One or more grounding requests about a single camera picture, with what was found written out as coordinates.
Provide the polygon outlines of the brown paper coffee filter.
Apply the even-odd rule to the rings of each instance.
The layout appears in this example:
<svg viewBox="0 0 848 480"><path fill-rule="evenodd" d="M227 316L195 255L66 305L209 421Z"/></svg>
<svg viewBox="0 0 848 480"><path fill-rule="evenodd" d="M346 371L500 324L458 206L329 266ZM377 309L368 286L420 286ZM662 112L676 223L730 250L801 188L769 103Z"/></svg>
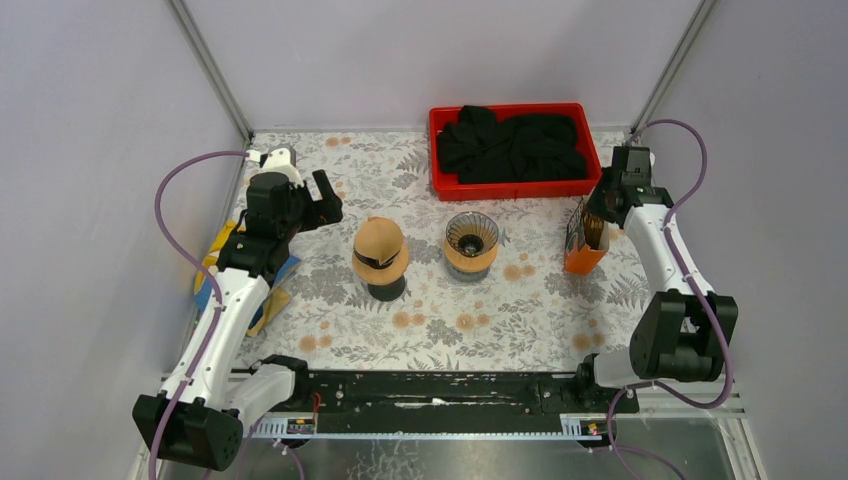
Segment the brown paper coffee filter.
<svg viewBox="0 0 848 480"><path fill-rule="evenodd" d="M354 237L353 250L361 254L386 260L404 244L400 227L385 217L369 217Z"/></svg>

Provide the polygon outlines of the dark glass carafe red rim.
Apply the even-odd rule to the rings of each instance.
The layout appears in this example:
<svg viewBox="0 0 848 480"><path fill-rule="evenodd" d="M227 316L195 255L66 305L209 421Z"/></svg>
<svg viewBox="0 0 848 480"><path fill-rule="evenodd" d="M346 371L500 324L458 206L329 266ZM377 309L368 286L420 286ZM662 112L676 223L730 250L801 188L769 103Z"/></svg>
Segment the dark glass carafe red rim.
<svg viewBox="0 0 848 480"><path fill-rule="evenodd" d="M391 302L401 297L406 289L406 280L403 276L397 280L385 284L374 285L368 284L368 293L376 300L381 302Z"/></svg>

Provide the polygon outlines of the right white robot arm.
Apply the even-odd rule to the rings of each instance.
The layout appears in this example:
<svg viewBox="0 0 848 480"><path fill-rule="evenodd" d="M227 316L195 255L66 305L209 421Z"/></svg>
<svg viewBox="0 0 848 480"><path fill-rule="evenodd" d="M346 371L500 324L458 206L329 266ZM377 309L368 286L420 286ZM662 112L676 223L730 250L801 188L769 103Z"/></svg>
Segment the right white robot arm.
<svg viewBox="0 0 848 480"><path fill-rule="evenodd" d="M573 396L589 412L607 405L616 387L717 380L738 318L734 298L716 294L697 270L668 190L652 183L651 158L646 147L615 147L588 200L591 214L633 243L652 295L626 348L584 361L592 374L575 382Z"/></svg>

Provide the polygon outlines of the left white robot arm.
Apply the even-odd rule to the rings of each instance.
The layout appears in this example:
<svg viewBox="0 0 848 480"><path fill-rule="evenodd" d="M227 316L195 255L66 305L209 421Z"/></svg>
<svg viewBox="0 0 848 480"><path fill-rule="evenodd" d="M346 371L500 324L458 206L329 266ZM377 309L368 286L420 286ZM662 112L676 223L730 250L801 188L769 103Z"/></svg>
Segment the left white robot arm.
<svg viewBox="0 0 848 480"><path fill-rule="evenodd" d="M152 462L174 461L214 471L236 459L245 427L276 404L296 411L309 401L302 368L262 367L234 396L227 392L237 351L300 233L338 223L342 201L322 170L313 199L287 174L252 177L243 220L230 232L207 278L210 297L179 364L154 396L140 395L132 418Z"/></svg>

